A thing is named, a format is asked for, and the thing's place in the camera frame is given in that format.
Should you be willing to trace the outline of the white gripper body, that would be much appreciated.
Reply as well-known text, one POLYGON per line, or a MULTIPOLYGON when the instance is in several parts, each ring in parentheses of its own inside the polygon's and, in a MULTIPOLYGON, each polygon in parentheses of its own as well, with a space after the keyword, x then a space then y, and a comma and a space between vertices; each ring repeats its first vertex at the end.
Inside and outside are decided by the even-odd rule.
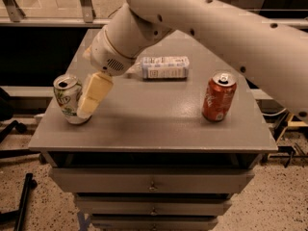
POLYGON ((110 76, 124 74, 135 59, 118 53, 107 37, 107 28, 103 27, 90 45, 90 63, 96 69, 110 76))

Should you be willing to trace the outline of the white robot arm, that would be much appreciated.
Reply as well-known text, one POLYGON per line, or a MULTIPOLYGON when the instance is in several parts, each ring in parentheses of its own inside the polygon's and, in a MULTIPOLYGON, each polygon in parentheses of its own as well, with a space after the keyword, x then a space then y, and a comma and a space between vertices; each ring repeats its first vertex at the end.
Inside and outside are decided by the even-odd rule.
POLYGON ((77 115, 90 117, 138 55, 179 30, 224 60, 303 121, 308 121, 308 36, 218 0, 125 0, 85 55, 96 73, 86 81, 77 115))

